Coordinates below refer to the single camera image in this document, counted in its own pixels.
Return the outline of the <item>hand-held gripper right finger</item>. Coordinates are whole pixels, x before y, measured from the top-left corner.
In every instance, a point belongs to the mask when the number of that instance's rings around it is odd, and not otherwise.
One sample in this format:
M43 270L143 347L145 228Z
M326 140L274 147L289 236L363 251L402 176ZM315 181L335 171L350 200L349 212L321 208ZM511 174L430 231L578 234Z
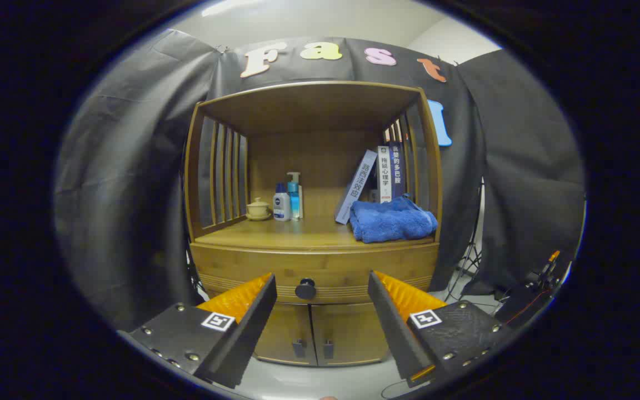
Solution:
M452 384L514 337L513 329L473 302L448 304L379 271L369 274L368 294L399 376L409 387Z

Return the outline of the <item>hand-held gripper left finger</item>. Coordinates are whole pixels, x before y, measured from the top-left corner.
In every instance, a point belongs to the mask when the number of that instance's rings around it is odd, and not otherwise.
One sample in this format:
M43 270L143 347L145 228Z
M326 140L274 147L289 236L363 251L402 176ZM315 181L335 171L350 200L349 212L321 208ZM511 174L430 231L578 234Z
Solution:
M183 374L234 389L276 300L275 275L266 273L197 306L176 302L119 335Z

